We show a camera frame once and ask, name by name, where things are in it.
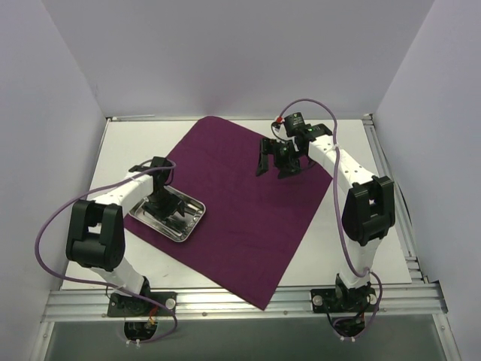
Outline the steel instrument tray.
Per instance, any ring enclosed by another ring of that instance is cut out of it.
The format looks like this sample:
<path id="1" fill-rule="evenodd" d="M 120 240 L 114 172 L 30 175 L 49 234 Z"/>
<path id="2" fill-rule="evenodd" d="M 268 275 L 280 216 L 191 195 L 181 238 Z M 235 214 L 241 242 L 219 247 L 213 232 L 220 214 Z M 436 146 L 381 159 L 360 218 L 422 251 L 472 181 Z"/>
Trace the steel instrument tray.
<path id="1" fill-rule="evenodd" d="M 165 237 L 169 238 L 170 240 L 181 243 L 187 240 L 187 238 L 192 234 L 193 230 L 195 227 L 200 223 L 202 217 L 204 216 L 206 212 L 206 207 L 204 203 L 200 202 L 197 199 L 194 199 L 191 196 L 188 196 L 187 194 L 171 187 L 171 186 L 165 186 L 164 189 L 168 190 L 169 192 L 173 193 L 174 195 L 178 196 L 181 200 L 187 201 L 191 204 L 197 205 L 198 207 L 203 207 L 203 211 L 196 213 L 194 217 L 176 217 L 176 216 L 170 216 L 170 218 L 185 218 L 187 220 L 190 220 L 190 226 L 191 230 L 188 233 L 177 233 L 177 232 L 172 232 L 166 225 L 165 221 L 168 219 L 165 219 L 163 222 L 159 222 L 155 219 L 153 219 L 149 214 L 147 214 L 142 206 L 144 205 L 145 201 L 147 200 L 147 197 L 144 197 L 142 200 L 140 200 L 130 211 L 129 211 L 129 216 L 131 216 L 133 219 L 140 221 L 143 223 L 145 226 L 153 229 L 154 231 L 158 232 L 159 234 L 164 235 Z"/>

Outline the purple cloth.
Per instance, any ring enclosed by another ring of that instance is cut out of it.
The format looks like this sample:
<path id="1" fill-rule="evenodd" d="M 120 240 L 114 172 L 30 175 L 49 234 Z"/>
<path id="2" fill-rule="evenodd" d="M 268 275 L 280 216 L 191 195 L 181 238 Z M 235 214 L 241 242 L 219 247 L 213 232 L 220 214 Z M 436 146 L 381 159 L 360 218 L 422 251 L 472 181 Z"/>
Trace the purple cloth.
<path id="1" fill-rule="evenodd" d="M 169 153 L 174 187 L 205 215 L 177 243 L 134 217 L 128 231 L 259 309 L 271 300 L 331 184 L 319 165 L 280 179 L 256 175 L 261 135 L 204 117 Z"/>

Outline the steel surgical scissors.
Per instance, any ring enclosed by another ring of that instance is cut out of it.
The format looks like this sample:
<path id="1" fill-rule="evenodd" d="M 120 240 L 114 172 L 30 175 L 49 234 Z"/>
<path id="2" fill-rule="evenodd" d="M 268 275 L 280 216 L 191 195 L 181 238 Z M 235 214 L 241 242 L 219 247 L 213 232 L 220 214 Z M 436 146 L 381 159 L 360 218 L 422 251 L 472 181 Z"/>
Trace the steel surgical scissors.
<path id="1" fill-rule="evenodd" d="M 183 204 L 181 209 L 188 214 L 196 214 L 204 210 L 202 206 L 198 207 L 197 205 L 186 202 Z"/>

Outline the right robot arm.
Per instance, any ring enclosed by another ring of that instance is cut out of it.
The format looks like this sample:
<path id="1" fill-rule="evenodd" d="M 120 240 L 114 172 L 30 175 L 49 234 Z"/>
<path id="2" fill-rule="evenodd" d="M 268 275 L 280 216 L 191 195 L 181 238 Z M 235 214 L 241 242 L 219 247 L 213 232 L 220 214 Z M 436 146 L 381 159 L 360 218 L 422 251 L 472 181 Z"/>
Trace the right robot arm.
<path id="1" fill-rule="evenodd" d="M 319 169 L 332 179 L 334 213 L 343 262 L 336 273 L 334 301 L 348 311 L 371 284 L 381 241 L 395 224 L 394 182 L 378 177 L 350 156 L 337 141 L 337 130 L 323 124 L 287 120 L 271 124 L 272 138 L 262 138 L 256 175 L 273 165 L 278 178 L 306 175 Z"/>

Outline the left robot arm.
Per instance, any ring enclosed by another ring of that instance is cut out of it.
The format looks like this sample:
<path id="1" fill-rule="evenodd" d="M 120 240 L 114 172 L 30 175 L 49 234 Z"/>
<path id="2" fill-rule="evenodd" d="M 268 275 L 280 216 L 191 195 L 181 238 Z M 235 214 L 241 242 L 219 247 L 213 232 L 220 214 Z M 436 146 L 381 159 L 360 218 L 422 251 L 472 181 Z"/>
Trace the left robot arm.
<path id="1" fill-rule="evenodd" d="M 135 215 L 148 228 L 174 242 L 184 242 L 203 216 L 205 207 L 170 186 L 176 165 L 155 156 L 132 166 L 109 192 L 72 205 L 66 256 L 90 268 L 117 292 L 134 315 L 152 305 L 150 283 L 125 257 L 124 219 Z"/>

